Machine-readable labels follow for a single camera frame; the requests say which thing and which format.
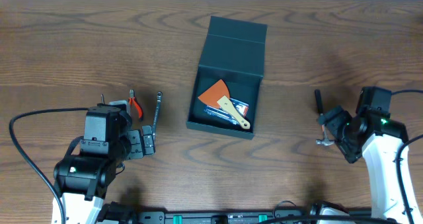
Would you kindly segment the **blue screwdriver bit case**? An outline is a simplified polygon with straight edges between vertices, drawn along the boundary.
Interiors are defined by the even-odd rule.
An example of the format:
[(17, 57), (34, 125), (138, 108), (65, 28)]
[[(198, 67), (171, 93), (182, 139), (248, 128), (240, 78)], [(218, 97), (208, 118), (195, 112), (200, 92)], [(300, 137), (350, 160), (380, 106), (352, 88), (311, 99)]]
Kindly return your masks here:
[[(249, 105), (245, 102), (241, 102), (240, 100), (236, 100), (234, 98), (230, 98), (230, 101), (232, 102), (233, 106), (236, 108), (236, 110), (241, 114), (242, 117), (245, 117), (247, 115)], [(226, 120), (228, 122), (231, 122), (234, 125), (238, 125), (238, 121), (232, 117), (229, 113), (225, 112), (222, 109), (213, 108), (211, 106), (204, 106), (204, 112), (210, 116), (216, 116), (218, 118), (221, 118), (223, 120)]]

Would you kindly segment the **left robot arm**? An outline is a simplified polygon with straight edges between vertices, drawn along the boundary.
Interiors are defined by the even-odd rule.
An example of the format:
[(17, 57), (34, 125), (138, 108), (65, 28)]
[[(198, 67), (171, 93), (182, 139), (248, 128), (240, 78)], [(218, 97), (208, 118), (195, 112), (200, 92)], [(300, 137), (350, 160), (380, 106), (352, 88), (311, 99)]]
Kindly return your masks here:
[(156, 126), (132, 129), (127, 104), (97, 104), (85, 118), (85, 132), (71, 142), (54, 169), (52, 223), (137, 223), (134, 208), (105, 204), (108, 186), (124, 161), (155, 153)]

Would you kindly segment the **small black-handled hammer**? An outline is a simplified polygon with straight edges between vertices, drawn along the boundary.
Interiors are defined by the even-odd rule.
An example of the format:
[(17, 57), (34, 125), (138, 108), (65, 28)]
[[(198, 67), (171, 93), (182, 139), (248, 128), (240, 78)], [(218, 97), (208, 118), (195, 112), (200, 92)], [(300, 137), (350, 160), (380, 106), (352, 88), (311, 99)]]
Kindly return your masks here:
[[(315, 93), (315, 100), (316, 100), (316, 105), (317, 105), (317, 112), (320, 116), (322, 116), (323, 115), (323, 102), (322, 102), (322, 98), (321, 98), (321, 92), (320, 92), (319, 89), (315, 89), (314, 93)], [(322, 125), (321, 128), (322, 128), (323, 138), (317, 139), (315, 143), (317, 145), (322, 145), (322, 146), (325, 146), (325, 147), (334, 144), (334, 140), (330, 140), (328, 135), (327, 135), (325, 125)]]

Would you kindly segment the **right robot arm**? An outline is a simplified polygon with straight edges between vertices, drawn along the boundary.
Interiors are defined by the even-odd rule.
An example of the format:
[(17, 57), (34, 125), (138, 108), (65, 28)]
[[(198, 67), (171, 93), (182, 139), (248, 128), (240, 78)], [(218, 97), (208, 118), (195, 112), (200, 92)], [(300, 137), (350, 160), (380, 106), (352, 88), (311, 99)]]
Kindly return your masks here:
[(318, 123), (323, 138), (317, 145), (336, 145), (350, 164), (364, 159), (371, 190), (371, 217), (396, 223), (421, 223), (408, 166), (409, 138), (406, 126), (391, 119), (394, 92), (363, 87), (356, 115), (341, 106), (323, 110), (320, 90), (315, 90)]

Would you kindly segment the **orange scraper wooden handle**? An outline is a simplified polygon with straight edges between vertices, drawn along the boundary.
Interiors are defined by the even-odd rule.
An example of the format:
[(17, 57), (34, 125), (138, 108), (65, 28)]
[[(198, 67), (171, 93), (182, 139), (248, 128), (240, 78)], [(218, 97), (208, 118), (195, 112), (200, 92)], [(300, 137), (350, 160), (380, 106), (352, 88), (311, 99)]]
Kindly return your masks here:
[(250, 129), (249, 121), (244, 118), (230, 101), (229, 89), (225, 82), (220, 79), (210, 88), (204, 91), (198, 99), (207, 106), (220, 108), (231, 115), (244, 130)]

